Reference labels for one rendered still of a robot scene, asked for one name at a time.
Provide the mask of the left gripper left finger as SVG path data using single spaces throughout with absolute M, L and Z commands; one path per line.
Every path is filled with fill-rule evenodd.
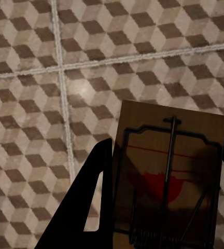
M 84 231 L 99 174 L 103 172 L 98 231 Z M 112 138 L 97 143 L 35 249 L 113 249 Z

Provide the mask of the mousetrap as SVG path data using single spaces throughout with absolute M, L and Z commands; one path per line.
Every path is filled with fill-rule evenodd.
M 214 249 L 224 115 L 123 100 L 113 249 Z

